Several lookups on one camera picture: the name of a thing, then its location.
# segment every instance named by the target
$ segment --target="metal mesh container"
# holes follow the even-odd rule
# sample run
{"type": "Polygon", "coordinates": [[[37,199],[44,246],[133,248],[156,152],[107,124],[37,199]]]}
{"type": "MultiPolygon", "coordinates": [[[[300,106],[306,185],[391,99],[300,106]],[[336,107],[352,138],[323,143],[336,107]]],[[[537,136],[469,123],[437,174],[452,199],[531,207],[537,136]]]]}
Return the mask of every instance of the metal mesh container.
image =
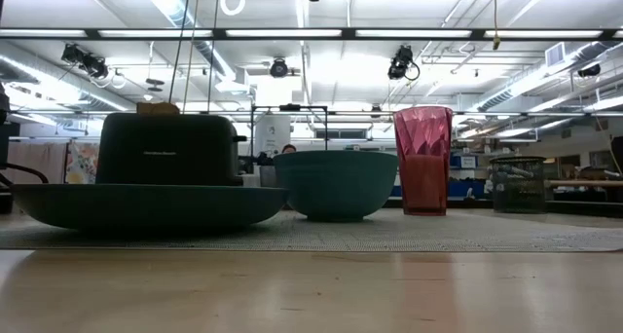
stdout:
{"type": "Polygon", "coordinates": [[[491,159],[494,173],[494,210],[499,212],[545,212],[542,157],[491,159]]]}

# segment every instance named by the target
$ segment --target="gray rug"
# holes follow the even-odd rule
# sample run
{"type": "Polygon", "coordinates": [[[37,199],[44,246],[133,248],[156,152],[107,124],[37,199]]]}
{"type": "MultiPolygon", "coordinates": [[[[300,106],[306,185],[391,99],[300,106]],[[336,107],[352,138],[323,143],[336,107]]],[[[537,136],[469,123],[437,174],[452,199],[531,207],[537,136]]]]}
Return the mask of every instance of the gray rug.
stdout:
{"type": "Polygon", "coordinates": [[[242,231],[191,237],[129,239],[85,235],[36,222],[2,225],[0,248],[193,248],[211,250],[567,252],[623,248],[623,229],[597,229],[479,216],[402,215],[385,209],[361,223],[314,223],[283,211],[242,231]]]}

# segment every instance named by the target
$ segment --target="person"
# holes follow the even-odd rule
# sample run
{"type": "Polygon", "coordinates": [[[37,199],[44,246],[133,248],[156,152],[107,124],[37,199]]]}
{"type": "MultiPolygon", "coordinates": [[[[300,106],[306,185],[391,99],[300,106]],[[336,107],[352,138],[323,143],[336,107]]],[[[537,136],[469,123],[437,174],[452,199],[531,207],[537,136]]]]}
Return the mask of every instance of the person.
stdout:
{"type": "Polygon", "coordinates": [[[283,149],[281,150],[281,154],[286,154],[286,153],[296,153],[296,147],[293,146],[292,144],[284,145],[283,149]]]}

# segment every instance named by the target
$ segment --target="ceiling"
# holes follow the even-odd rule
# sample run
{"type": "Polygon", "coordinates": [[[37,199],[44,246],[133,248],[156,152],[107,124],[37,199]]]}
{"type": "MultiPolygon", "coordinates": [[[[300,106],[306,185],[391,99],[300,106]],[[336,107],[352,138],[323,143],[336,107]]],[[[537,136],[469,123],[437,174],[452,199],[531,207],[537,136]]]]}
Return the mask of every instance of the ceiling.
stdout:
{"type": "MultiPolygon", "coordinates": [[[[228,16],[217,0],[189,0],[189,11],[192,15],[196,13],[197,26],[209,28],[491,28],[495,23],[494,0],[303,1],[245,0],[239,14],[228,16]]],[[[237,2],[227,0],[228,8],[234,9],[237,2]]],[[[496,15],[499,27],[620,28],[623,0],[497,0],[496,15]]],[[[29,28],[171,27],[153,0],[5,0],[0,22],[2,27],[29,28]]],[[[88,79],[83,72],[60,60],[66,42],[0,42],[11,42],[33,56],[88,79]]],[[[209,70],[209,62],[190,42],[156,42],[151,69],[148,42],[80,41],[78,44],[86,51],[105,57],[111,73],[117,69],[124,75],[126,83],[122,88],[109,85],[105,90],[130,102],[144,100],[149,87],[145,79],[150,76],[165,81],[162,92],[151,93],[157,100],[167,100],[171,94],[173,101],[201,102],[206,107],[208,97],[228,110],[250,106],[247,93],[215,89],[219,81],[203,73],[209,70]],[[179,67],[173,71],[178,49],[179,67]]],[[[418,104],[442,104],[468,110],[484,93],[504,86],[513,76],[542,62],[545,50],[554,44],[502,42],[500,48],[493,51],[491,42],[306,41],[310,103],[342,110],[369,109],[374,103],[384,104],[385,110],[418,104]],[[386,75],[389,60],[404,44],[409,44],[415,55],[422,51],[417,59],[421,76],[409,86],[405,86],[406,81],[390,81],[386,75]]],[[[284,57],[290,67],[303,67],[304,48],[299,41],[216,41],[214,48],[233,68],[246,69],[251,83],[267,76],[267,64],[275,57],[284,57]]],[[[623,60],[619,53],[601,59],[604,77],[620,72],[623,60]]],[[[103,86],[109,81],[110,78],[97,83],[103,86]]],[[[588,86],[596,81],[595,78],[578,79],[574,85],[588,86]]],[[[113,79],[113,84],[121,82],[121,77],[113,79]]],[[[528,110],[527,105],[533,103],[530,97],[540,102],[571,91],[569,74],[561,73],[546,84],[526,91],[513,101],[512,108],[528,110]]]]}

